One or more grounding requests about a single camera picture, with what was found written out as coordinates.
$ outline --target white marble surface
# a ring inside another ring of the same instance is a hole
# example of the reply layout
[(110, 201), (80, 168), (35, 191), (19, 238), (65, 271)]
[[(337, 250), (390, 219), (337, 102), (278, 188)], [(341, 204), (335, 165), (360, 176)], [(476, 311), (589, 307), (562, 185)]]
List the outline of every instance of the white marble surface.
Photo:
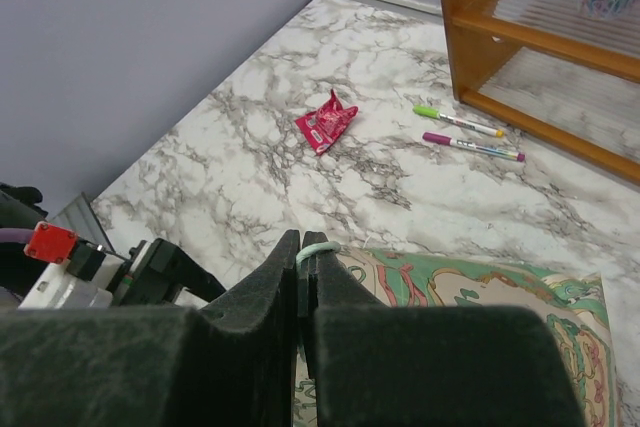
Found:
[[(314, 0), (94, 203), (126, 252), (181, 245), (231, 286), (288, 228), (362, 246), (600, 271), (623, 390), (640, 425), (640, 194), (509, 129), (499, 141), (412, 113), (454, 104), (441, 26)], [(316, 157), (293, 121), (335, 88), (360, 113)], [(516, 148), (524, 164), (425, 144), (425, 130)]]

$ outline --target purple marker cap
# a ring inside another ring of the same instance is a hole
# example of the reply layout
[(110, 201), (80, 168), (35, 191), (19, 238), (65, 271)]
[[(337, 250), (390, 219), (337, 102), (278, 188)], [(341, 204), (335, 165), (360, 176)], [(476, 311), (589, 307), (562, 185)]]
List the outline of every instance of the purple marker cap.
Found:
[(425, 132), (422, 134), (422, 138), (427, 142), (433, 142), (434, 144), (449, 145), (451, 137), (446, 135), (434, 134), (432, 132)]

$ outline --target wooden rack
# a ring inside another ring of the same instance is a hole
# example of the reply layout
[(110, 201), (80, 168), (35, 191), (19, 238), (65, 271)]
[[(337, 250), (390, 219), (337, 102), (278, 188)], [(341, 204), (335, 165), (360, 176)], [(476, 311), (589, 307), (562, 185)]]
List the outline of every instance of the wooden rack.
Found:
[[(639, 10), (613, 21), (582, 17), (578, 0), (442, 0), (442, 10), (456, 99), (640, 183), (640, 103), (629, 105), (630, 92), (640, 92), (633, 84), (640, 82)], [(531, 72), (542, 75), (549, 62), (560, 69), (564, 61), (583, 66), (588, 78), (579, 95), (572, 94), (571, 79), (550, 89), (558, 106), (569, 103), (564, 117), (564, 107), (543, 113), (535, 98), (499, 85), (500, 79), (518, 79), (503, 72), (509, 66), (519, 66), (522, 76), (522, 66), (532, 65)], [(598, 104), (613, 94), (596, 88), (623, 89), (625, 95), (602, 110)], [(572, 112), (582, 110), (583, 117), (593, 115), (595, 126), (580, 130), (571, 121)]]

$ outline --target green marker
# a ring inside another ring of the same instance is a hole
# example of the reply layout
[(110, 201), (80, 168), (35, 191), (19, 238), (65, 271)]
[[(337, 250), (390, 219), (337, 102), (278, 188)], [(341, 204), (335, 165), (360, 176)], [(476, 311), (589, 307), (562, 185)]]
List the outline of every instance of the green marker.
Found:
[(492, 129), (491, 127), (487, 127), (486, 125), (476, 124), (475, 122), (469, 122), (468, 120), (462, 120), (458, 117), (451, 117), (450, 115), (444, 115), (438, 112), (436, 109), (432, 109), (431, 107), (427, 107), (425, 105), (416, 105), (413, 108), (413, 111), (424, 117), (431, 117), (432, 119), (440, 119), (445, 122), (449, 122), (450, 124), (457, 125), (458, 127), (463, 127), (465, 129), (475, 130), (476, 132), (482, 132), (483, 134), (491, 135), (493, 137), (502, 137), (504, 136), (504, 132), (497, 129)]

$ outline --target patterned cloth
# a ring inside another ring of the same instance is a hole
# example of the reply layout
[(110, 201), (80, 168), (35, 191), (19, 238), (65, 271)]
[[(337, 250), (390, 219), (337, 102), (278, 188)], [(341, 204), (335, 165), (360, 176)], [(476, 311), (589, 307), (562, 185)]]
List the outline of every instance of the patterned cloth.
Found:
[[(525, 264), (496, 264), (344, 247), (344, 267), (389, 306), (509, 304), (536, 312), (553, 333), (586, 424), (619, 424), (609, 319), (599, 275), (583, 279)], [(299, 360), (296, 427), (315, 426), (315, 389)]]

